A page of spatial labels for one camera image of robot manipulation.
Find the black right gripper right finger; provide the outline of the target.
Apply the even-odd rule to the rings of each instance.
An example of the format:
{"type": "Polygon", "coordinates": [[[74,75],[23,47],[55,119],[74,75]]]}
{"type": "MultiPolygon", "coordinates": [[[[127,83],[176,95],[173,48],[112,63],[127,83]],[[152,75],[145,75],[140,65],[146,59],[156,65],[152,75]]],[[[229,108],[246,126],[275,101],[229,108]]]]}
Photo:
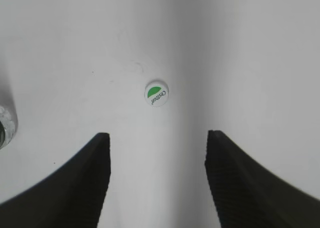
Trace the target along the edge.
{"type": "Polygon", "coordinates": [[[320,201],[285,182],[220,130],[207,135],[204,162],[223,228],[318,228],[320,201]]]}

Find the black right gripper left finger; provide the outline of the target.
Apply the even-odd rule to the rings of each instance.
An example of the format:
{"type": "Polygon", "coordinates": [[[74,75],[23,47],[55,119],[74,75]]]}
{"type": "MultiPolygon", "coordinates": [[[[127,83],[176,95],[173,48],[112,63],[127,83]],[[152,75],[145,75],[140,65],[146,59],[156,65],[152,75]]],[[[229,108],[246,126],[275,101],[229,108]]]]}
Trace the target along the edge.
{"type": "Polygon", "coordinates": [[[96,228],[110,176],[110,135],[97,133],[51,175],[1,203],[0,226],[96,228]]]}

